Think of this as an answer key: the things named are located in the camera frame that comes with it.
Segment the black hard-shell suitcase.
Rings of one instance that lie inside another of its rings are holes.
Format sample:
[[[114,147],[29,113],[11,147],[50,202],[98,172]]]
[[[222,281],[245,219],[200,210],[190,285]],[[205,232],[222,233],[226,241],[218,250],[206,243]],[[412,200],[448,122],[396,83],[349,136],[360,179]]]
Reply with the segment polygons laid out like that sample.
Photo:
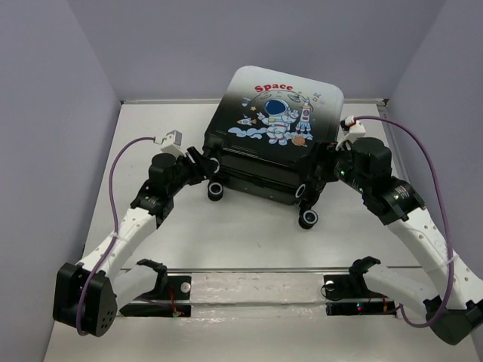
[[[232,189],[297,205],[299,226],[311,229],[327,182],[309,156],[337,141],[343,101],[332,84],[258,66],[237,69],[205,131],[204,154],[220,165],[208,198],[219,201]]]

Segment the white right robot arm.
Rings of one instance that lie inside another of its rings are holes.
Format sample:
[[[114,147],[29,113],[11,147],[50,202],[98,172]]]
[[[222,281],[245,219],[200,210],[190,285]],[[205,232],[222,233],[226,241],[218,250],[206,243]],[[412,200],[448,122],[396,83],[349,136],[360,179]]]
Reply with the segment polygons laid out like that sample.
[[[357,259],[333,291],[339,298],[379,294],[399,302],[425,319],[443,342],[457,345],[482,325],[482,280],[441,233],[423,199],[392,175],[392,153],[376,138],[345,146],[322,146],[321,168],[361,194],[363,204],[411,252],[431,285],[417,283],[374,257]]]

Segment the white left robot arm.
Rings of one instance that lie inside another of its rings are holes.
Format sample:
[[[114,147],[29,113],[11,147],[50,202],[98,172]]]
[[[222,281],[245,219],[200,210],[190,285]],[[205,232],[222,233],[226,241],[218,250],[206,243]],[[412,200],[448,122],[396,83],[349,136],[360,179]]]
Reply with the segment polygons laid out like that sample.
[[[167,219],[174,197],[185,186],[197,185],[220,169],[216,158],[188,148],[178,156],[155,155],[148,178],[114,229],[91,253],[57,272],[53,319],[77,329],[78,334],[101,337],[112,326],[118,310],[136,298],[162,296],[167,268],[142,259],[128,272],[121,270],[134,251]]]

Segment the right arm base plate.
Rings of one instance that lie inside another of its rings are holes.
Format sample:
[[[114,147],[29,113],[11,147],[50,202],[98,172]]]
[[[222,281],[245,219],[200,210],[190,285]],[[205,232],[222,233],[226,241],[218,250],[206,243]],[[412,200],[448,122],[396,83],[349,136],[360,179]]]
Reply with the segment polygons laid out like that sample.
[[[325,275],[320,289],[326,301],[329,317],[391,315],[396,317],[398,307],[392,299],[371,292],[350,274]]]

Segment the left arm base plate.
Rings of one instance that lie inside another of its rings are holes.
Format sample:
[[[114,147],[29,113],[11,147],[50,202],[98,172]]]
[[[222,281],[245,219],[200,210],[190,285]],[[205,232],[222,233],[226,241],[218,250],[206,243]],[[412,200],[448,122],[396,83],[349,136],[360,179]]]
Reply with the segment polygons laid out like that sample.
[[[168,275],[161,289],[145,293],[120,309],[123,317],[190,318],[191,275]]]

